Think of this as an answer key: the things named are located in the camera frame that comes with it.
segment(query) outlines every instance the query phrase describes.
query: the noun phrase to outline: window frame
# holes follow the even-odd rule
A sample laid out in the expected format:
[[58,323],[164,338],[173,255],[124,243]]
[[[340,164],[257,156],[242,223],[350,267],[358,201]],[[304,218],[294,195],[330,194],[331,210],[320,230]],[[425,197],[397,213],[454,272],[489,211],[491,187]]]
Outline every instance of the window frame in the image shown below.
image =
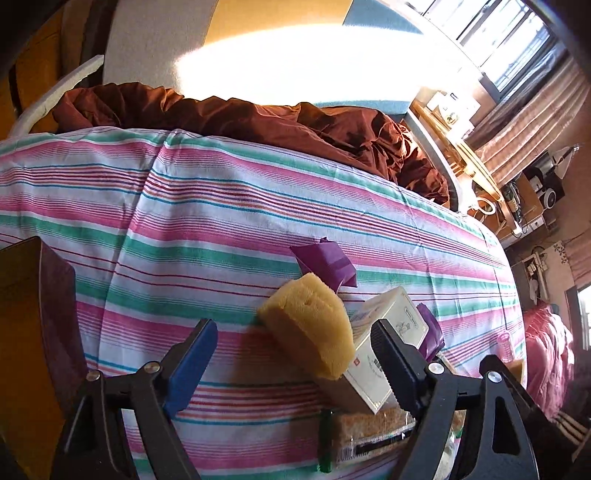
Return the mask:
[[[427,20],[431,21],[427,17],[428,13],[430,11],[433,11],[433,9],[435,7],[437,7],[443,1],[444,0],[433,0],[433,2],[431,2],[431,4],[427,7],[427,9],[423,13],[421,13],[421,15],[423,17],[425,17]],[[478,31],[478,29],[480,29],[480,27],[484,24],[484,22],[495,11],[495,9],[500,6],[501,2],[502,2],[502,0],[488,0],[484,4],[484,6],[476,13],[476,15],[474,15],[474,17],[472,17],[472,19],[470,20],[468,25],[464,28],[464,30],[462,30],[462,32],[458,35],[457,38],[451,38],[451,37],[448,37],[448,38],[450,38],[452,41],[456,42],[458,44],[458,46],[463,49],[464,46],[466,45],[466,43],[472,38],[472,36]],[[534,15],[538,16],[543,21],[543,19],[538,15],[538,13],[535,10],[533,10],[529,5],[525,4],[524,6],[527,9],[526,14],[518,22],[518,24],[513,29],[511,29],[511,32],[509,32],[507,34],[507,36],[499,43],[499,45],[496,48],[500,48],[505,42],[507,42],[515,34],[517,29],[519,29],[519,27],[523,24],[523,22],[529,17],[530,12],[532,12]],[[507,83],[507,85],[505,85],[502,88],[502,90],[499,90],[496,87],[496,85],[494,84],[494,82],[490,78],[488,78],[486,73],[482,71],[482,67],[474,64],[476,66],[476,68],[478,68],[480,70],[480,73],[482,74],[482,77],[480,78],[480,84],[486,90],[486,92],[491,96],[491,98],[494,100],[495,103],[497,103],[497,104],[500,103],[505,97],[507,97],[509,94],[511,94],[514,91],[514,89],[521,83],[521,81],[527,75],[527,73],[535,66],[535,64],[538,63],[540,61],[540,59],[542,57],[544,57],[558,42],[558,39],[556,38],[554,33],[550,30],[550,27],[548,25],[545,25],[545,27],[548,32],[548,39],[546,39],[546,41],[540,46],[538,51],[521,68],[521,70],[515,75],[515,77],[513,79],[511,79],[509,81],[509,83]],[[468,55],[466,55],[466,57],[468,57],[470,59],[470,61],[472,61],[472,63],[474,63],[473,60]]]

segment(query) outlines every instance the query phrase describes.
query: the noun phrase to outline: sunlight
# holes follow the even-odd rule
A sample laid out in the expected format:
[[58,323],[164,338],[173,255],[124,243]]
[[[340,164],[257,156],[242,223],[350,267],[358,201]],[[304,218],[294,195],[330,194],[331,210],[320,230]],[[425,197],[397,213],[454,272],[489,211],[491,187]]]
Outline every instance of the sunlight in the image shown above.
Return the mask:
[[206,45],[180,57],[176,75],[180,93],[195,99],[216,95],[263,105],[402,100],[453,71],[430,50],[424,36],[413,33],[299,25]]

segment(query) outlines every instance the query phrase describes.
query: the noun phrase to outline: metal bolt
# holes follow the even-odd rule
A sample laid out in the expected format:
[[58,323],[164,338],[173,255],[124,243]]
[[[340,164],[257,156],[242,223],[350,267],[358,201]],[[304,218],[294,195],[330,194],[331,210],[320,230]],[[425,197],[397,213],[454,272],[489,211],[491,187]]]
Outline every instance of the metal bolt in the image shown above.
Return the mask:
[[497,372],[488,372],[488,380],[494,383],[501,383],[503,377]]
[[429,371],[432,374],[435,374],[435,375],[441,375],[445,371],[445,369],[443,368],[443,365],[442,364],[438,364],[436,362],[433,362],[432,364],[429,364],[429,367],[428,368],[429,368]]
[[148,362],[144,365],[144,370],[149,374],[155,374],[160,370],[160,364],[158,362]]
[[86,379],[89,382],[94,382],[100,378],[100,372],[98,370],[91,370],[86,374]]

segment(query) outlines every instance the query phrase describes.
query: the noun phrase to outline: brown comforter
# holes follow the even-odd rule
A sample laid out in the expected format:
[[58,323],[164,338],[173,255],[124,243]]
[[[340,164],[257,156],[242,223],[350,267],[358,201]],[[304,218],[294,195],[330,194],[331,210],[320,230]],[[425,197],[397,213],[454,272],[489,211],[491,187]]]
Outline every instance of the brown comforter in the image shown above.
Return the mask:
[[443,204],[447,182],[403,125],[354,106],[262,106],[235,98],[197,101],[141,83],[68,91],[53,116],[60,132],[88,127],[180,128],[328,158],[379,175]]

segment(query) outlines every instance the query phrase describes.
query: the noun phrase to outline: pink blanket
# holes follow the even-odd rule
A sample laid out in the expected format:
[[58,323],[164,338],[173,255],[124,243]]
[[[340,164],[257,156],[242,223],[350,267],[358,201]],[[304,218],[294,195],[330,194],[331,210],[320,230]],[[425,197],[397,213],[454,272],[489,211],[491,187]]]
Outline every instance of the pink blanket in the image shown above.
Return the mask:
[[545,303],[524,314],[527,392],[546,417],[554,417],[573,378],[573,335]]

